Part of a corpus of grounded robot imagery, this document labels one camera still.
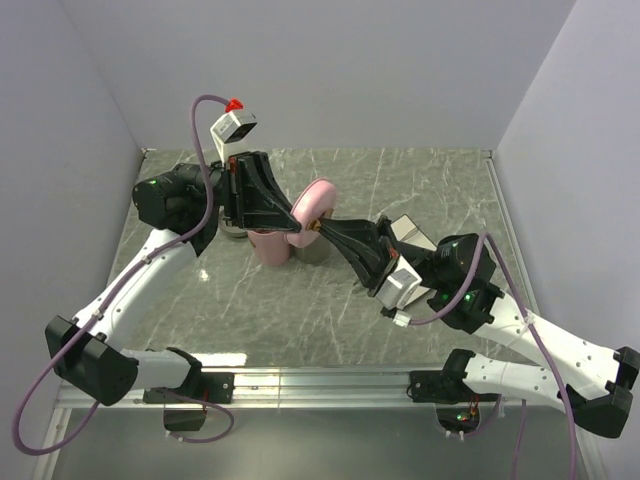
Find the grey lid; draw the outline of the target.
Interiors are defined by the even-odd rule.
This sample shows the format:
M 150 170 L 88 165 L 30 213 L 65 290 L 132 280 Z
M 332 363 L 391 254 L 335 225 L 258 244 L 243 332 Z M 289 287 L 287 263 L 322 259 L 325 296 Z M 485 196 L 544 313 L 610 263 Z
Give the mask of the grey lid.
M 248 234 L 245 230 L 236 227 L 236 226 L 232 226 L 232 225 L 227 225 L 225 222 L 219 223 L 218 224 L 218 229 L 228 238 L 232 239 L 232 240 L 241 240 L 241 239 L 246 239 L 248 237 Z

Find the pink cylinder container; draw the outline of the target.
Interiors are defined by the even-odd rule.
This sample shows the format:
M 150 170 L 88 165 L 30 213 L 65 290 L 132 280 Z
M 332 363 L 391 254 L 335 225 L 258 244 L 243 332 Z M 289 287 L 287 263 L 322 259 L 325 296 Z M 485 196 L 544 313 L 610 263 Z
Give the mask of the pink cylinder container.
M 251 230 L 248 232 L 248 239 L 263 265 L 280 266 L 291 256 L 291 247 L 283 232 Z

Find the pink lid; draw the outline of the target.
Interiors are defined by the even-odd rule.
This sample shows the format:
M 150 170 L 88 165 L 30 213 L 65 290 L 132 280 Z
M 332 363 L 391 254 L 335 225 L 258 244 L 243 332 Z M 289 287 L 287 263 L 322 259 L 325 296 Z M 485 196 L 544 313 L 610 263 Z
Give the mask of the pink lid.
M 337 188 L 327 179 L 318 178 L 310 183 L 294 203 L 291 214 L 301 224 L 298 233 L 287 233 L 286 241 L 296 248 L 306 248 L 320 234 L 309 225 L 321 218 L 326 212 L 335 209 Z

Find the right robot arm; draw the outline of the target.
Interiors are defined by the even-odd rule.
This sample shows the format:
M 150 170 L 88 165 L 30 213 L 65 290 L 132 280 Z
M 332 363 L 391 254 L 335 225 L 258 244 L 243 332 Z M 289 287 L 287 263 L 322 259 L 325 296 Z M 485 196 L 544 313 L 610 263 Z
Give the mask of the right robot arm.
M 560 410 L 600 437 L 621 436 L 631 412 L 639 353 L 581 339 L 523 306 L 492 281 L 504 264 L 489 235 L 450 235 L 433 249 L 401 240 L 387 218 L 321 218 L 311 229 L 356 272 L 383 315 L 402 327 L 441 321 L 526 358 L 498 361 L 454 349 L 436 372 L 409 374 L 415 403 L 458 404 L 515 397 Z

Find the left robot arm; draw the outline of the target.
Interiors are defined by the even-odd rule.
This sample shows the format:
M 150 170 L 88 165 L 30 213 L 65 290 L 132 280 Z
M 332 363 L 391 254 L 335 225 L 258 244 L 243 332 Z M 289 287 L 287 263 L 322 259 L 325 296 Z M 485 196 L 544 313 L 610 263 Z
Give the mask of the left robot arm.
M 137 183 L 132 201 L 151 232 L 93 302 L 70 320 L 56 316 L 48 323 L 53 370 L 104 406 L 136 388 L 167 388 L 178 401 L 190 402 L 202 390 L 197 360 L 176 349 L 125 352 L 136 324 L 172 278 L 201 256 L 220 220 L 244 230 L 292 233 L 301 224 L 262 151 L 205 166 L 179 163 Z

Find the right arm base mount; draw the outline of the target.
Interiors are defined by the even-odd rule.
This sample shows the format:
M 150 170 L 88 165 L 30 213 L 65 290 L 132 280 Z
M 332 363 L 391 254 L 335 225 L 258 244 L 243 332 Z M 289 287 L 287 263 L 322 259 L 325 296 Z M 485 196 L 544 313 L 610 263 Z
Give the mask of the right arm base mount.
M 406 396 L 435 406 L 437 426 L 446 435 L 466 436 L 481 423 L 479 396 L 461 380 L 434 370 L 411 371 Z

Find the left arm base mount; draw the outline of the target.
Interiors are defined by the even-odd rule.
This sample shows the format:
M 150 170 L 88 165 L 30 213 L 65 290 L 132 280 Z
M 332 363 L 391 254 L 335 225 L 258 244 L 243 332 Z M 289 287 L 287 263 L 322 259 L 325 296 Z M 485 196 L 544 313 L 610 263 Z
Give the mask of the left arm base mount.
M 142 402 L 163 407 L 163 424 L 169 432 L 199 432 L 213 410 L 210 404 L 231 404 L 234 381 L 231 372 L 199 372 L 183 386 L 145 390 Z

